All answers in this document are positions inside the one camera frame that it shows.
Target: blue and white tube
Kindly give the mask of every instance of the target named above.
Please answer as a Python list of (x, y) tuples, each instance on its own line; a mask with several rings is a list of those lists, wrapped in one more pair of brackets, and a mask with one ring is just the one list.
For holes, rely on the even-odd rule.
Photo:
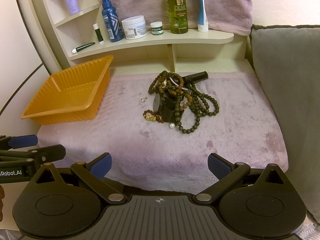
[(204, 0), (200, 0), (200, 12), (198, 17), (198, 31), (201, 33), (208, 32), (208, 19), (205, 13)]

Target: orange plastic tray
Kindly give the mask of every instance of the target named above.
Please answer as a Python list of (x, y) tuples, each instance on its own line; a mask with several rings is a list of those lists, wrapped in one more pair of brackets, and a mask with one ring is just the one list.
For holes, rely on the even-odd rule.
[(21, 119), (50, 124), (95, 118), (110, 80), (112, 59), (109, 55), (51, 75)]

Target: triangular cutout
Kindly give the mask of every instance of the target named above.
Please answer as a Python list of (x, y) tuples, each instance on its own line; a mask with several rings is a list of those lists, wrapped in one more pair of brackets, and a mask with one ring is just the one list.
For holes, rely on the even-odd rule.
[(280, 178), (277, 171), (271, 171), (266, 179), (266, 182), (283, 184), (282, 179)]
[(38, 179), (37, 183), (46, 183), (46, 182), (52, 182), (52, 181), (54, 181), (54, 177), (53, 177), (51, 171), (48, 170), (48, 169), (45, 169), (42, 172), (42, 174), (41, 174), (40, 178)]

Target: pink towel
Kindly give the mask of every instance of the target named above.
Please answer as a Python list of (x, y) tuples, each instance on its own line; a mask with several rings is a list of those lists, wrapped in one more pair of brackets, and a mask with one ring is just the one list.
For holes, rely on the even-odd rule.
[[(162, 21), (169, 29), (165, 0), (111, 0), (120, 20), (144, 15), (147, 25)], [(204, 0), (209, 28), (243, 36), (250, 34), (252, 26), (251, 0)], [(188, 26), (196, 28), (199, 14), (199, 0), (187, 0)]]
[[(254, 74), (209, 73), (209, 79), (197, 83), (199, 91), (218, 101), (220, 112), (201, 118), (191, 134), (143, 118), (143, 112), (153, 106), (155, 95), (149, 95), (148, 88), (156, 75), (112, 76), (93, 120), (43, 125), (39, 145), (66, 148), (65, 159), (55, 163), (60, 167), (90, 162), (109, 152), (112, 168), (107, 178), (145, 190), (193, 194), (204, 190), (218, 181), (208, 170), (212, 152), (252, 168), (277, 163), (288, 169), (279, 124)], [(187, 109), (183, 126), (194, 122), (194, 114)]]

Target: small green jar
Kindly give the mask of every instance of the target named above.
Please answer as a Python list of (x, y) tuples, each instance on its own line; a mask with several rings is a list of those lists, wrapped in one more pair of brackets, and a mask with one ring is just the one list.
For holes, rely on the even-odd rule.
[(152, 35), (161, 35), (163, 34), (162, 22), (153, 22), (150, 23), (152, 29)]

